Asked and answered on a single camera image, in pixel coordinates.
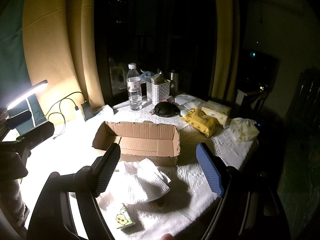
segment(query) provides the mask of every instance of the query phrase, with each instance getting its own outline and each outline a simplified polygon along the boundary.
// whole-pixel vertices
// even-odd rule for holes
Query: plastic basket
[[[150,82],[147,83],[147,98],[153,104],[157,104],[162,100],[165,100],[170,95],[170,80],[161,85],[154,85]]]

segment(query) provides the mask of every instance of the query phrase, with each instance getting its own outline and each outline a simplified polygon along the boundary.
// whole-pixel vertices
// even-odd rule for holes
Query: plastic water bottle
[[[127,73],[127,88],[130,108],[134,111],[142,109],[140,75],[136,68],[137,66],[135,63],[130,63],[129,72]]]

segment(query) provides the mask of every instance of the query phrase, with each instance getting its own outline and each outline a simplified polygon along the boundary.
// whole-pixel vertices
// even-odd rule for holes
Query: white plastic wrapper
[[[230,123],[230,130],[233,139],[236,142],[246,142],[254,140],[259,131],[254,125],[255,121],[251,119],[234,118]]]

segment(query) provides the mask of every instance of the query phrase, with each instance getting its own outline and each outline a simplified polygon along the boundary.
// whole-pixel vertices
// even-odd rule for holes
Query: lit led lamp
[[[8,104],[7,104],[7,110],[10,110],[12,108],[14,108],[16,105],[18,105],[19,103],[21,103],[23,100],[26,100],[29,110],[31,112],[31,118],[32,118],[32,123],[33,126],[36,127],[36,123],[35,123],[35,118],[33,116],[33,112],[28,100],[28,97],[41,91],[44,90],[45,87],[48,85],[48,81],[47,80],[43,80],[41,82],[39,82],[38,84],[32,86],[31,88],[25,90],[24,92],[22,92],[20,95],[18,95],[16,98],[14,98],[13,100],[11,100]]]

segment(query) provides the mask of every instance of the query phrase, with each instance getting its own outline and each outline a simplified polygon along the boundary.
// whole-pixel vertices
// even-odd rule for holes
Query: green fabric
[[[28,75],[22,43],[22,11],[24,0],[9,0],[0,14],[0,107],[17,95],[30,88],[31,81]],[[36,124],[44,114],[35,95],[30,96],[29,102],[34,113]],[[10,116],[28,109],[26,101],[21,102],[8,113]],[[17,130],[20,134],[33,127],[32,121],[20,125]]]
[[[292,239],[305,228],[320,206],[320,136],[292,134],[286,145],[278,186]]]

